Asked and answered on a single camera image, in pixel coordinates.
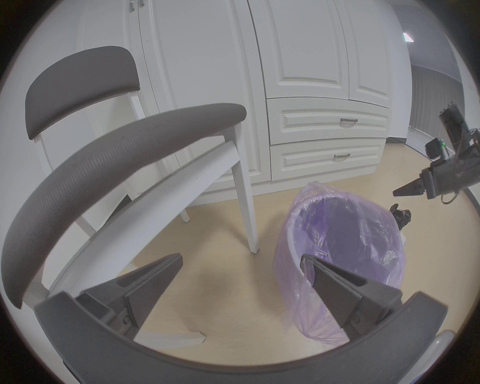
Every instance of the beige floor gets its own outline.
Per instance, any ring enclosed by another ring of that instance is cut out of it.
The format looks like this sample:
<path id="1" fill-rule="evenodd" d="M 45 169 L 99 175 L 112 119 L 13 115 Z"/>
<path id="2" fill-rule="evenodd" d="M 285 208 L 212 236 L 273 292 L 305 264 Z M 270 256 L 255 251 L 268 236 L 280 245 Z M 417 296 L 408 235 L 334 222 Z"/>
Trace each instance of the beige floor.
<path id="1" fill-rule="evenodd" d="M 404 300 L 422 290 L 449 306 L 442 329 L 457 331 L 480 287 L 480 218 L 465 195 L 442 205 L 426 196 L 394 198 L 392 190 L 418 177 L 427 159 L 401 144 L 387 144 L 375 174 L 329 183 L 389 208 L 412 212 L 404 229 L 407 268 Z M 248 251 L 236 200 L 188 209 L 134 260 L 145 265 L 170 253 L 184 267 L 160 298 L 144 329 L 202 332 L 203 344 L 164 350 L 188 360 L 257 365 L 296 360 L 325 346 L 287 327 L 272 273 L 280 227 L 299 189 L 254 197 L 260 251 Z"/>

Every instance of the trash can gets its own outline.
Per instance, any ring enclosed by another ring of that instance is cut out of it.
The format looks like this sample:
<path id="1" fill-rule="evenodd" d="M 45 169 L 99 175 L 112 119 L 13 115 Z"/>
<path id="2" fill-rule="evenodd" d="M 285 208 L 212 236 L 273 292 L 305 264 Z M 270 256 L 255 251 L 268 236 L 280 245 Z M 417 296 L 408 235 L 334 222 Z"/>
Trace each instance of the trash can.
<path id="1" fill-rule="evenodd" d="M 273 267 L 289 322 L 325 344 L 348 338 L 303 275 L 304 253 L 396 288 L 402 283 L 405 254 L 393 215 L 354 193 L 309 183 L 285 219 Z"/>

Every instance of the drawer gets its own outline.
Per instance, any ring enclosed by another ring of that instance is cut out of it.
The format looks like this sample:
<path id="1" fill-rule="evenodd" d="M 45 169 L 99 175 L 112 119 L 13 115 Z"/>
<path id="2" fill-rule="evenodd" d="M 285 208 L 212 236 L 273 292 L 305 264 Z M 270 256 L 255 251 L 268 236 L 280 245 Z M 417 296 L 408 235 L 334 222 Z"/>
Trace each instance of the drawer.
<path id="1" fill-rule="evenodd" d="M 267 99 L 270 144 L 347 137 L 388 137 L 390 108 L 323 97 Z"/>
<path id="2" fill-rule="evenodd" d="M 326 139 L 270 146 L 272 180 L 290 179 L 380 162 L 385 139 Z"/>

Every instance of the purple trash bag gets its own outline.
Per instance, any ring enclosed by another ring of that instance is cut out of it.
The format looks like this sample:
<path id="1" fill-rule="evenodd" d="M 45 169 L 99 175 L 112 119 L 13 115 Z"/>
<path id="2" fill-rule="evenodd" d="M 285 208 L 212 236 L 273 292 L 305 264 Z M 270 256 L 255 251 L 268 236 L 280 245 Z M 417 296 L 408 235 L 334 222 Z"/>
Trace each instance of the purple trash bag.
<path id="1" fill-rule="evenodd" d="M 354 193 L 307 184 L 283 223 L 273 267 L 291 322 L 325 344 L 348 338 L 300 270 L 304 253 L 392 287 L 402 283 L 405 253 L 393 215 Z"/>

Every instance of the drawer handle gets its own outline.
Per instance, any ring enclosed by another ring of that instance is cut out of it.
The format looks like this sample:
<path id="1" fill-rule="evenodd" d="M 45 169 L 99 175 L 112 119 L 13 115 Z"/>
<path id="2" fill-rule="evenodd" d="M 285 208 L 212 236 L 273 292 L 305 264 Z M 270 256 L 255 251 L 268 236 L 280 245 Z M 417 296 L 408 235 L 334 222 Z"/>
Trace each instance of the drawer handle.
<path id="1" fill-rule="evenodd" d="M 350 153 L 347 153 L 346 155 L 334 155 L 333 158 L 334 159 L 346 159 L 347 157 L 350 156 Z"/>

